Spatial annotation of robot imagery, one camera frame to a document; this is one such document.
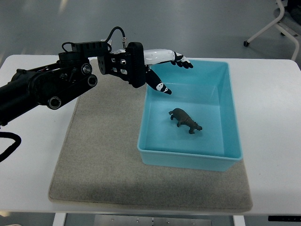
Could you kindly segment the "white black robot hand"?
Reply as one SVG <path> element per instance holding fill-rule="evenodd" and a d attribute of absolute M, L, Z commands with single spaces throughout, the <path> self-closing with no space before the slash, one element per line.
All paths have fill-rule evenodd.
<path fill-rule="evenodd" d="M 172 94 L 172 91 L 163 83 L 158 75 L 150 68 L 151 65 L 170 62 L 172 65 L 185 69 L 193 68 L 192 63 L 182 54 L 169 49 L 150 49 L 144 50 L 139 42 L 129 43 L 126 50 L 131 53 L 131 69 L 128 73 L 129 83 L 134 88 L 139 88 L 148 84 L 153 90 L 165 94 Z"/>

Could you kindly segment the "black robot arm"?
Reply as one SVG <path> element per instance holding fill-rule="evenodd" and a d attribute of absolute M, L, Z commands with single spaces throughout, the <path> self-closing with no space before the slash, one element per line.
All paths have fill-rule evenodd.
<path fill-rule="evenodd" d="M 106 56 L 111 52 L 110 38 L 101 41 L 69 42 L 71 50 L 59 53 L 56 63 L 25 70 L 18 69 L 11 81 L 0 88 L 0 124 L 7 125 L 22 114 L 46 105 L 59 109 L 97 84 L 89 63 L 91 57 Z"/>

